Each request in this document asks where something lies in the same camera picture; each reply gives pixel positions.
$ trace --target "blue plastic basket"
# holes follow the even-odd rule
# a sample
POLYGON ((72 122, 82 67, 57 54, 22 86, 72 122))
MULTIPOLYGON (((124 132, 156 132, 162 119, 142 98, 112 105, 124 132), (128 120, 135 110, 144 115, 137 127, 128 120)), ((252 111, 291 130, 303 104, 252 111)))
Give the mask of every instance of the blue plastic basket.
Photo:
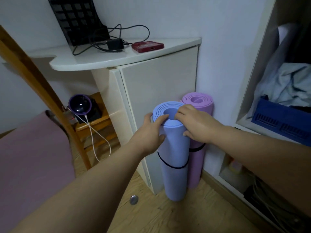
POLYGON ((311 146, 311 113, 279 105, 262 97, 252 122, 301 144, 311 146))

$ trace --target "purple yoga mat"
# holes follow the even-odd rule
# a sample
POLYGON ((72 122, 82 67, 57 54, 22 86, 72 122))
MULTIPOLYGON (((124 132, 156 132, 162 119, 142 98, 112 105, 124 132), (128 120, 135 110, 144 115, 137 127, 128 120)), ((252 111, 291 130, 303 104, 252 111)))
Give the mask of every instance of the purple yoga mat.
POLYGON ((164 142, 158 148, 162 159, 161 169, 166 196, 173 201, 180 201, 186 195, 187 172, 189 161, 190 138, 183 136, 185 126, 174 116, 184 103, 177 101, 164 102, 153 110, 153 121, 159 116, 169 114, 169 118, 162 123, 160 134, 165 134, 164 142))
MULTIPOLYGON (((203 93, 192 92, 186 94, 181 100, 185 104, 191 104, 197 110, 204 111, 212 115, 214 103, 211 96, 203 93)), ((203 143, 191 140, 190 149, 202 147, 203 143)), ((196 188, 199 184, 203 161, 205 156, 206 145, 197 152, 190 152, 189 167, 188 167, 188 183, 189 188, 196 188)))
POLYGON ((68 138, 45 112, 0 139, 0 232, 75 179, 68 138))

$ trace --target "left arm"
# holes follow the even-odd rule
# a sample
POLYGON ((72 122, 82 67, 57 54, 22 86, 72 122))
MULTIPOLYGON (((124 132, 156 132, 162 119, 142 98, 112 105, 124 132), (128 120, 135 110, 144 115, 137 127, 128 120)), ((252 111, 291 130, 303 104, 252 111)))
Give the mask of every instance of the left arm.
POLYGON ((154 153, 165 136, 159 127, 168 118, 150 122, 152 113, 131 140, 78 177, 21 221, 12 233, 107 232, 139 162, 154 153))

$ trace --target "yoga mat strap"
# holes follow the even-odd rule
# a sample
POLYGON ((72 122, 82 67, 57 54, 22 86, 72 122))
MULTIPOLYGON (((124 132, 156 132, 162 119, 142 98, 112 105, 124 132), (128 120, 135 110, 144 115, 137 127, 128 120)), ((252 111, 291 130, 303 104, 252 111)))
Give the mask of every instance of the yoga mat strap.
POLYGON ((203 145, 201 145, 200 147, 198 148, 190 148, 189 149, 189 152, 197 152, 197 151, 200 151, 201 149, 203 149, 205 146, 205 143, 203 145))
POLYGON ((182 168, 185 168, 185 167, 187 166, 188 162, 189 162, 189 157, 190 157, 190 156, 188 156, 187 163, 186 163, 184 166, 182 166, 182 167, 173 167, 173 166, 169 165, 167 162, 165 162, 165 161, 161 158, 159 152, 158 152, 158 156, 160 157, 160 159, 162 160, 162 162, 163 162, 166 166, 169 166, 169 167, 174 168, 174 169, 182 169, 182 168))

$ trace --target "red phone case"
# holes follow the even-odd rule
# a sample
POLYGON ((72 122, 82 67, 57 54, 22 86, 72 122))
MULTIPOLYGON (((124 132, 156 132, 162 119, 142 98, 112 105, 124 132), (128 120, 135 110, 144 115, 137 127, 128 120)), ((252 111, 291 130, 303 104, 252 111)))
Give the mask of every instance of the red phone case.
POLYGON ((153 51, 153 50, 159 50, 164 48, 163 43, 156 43, 152 41, 147 41, 147 42, 138 42, 138 43, 133 43, 132 48, 136 50, 138 53, 144 53, 148 51, 153 51))

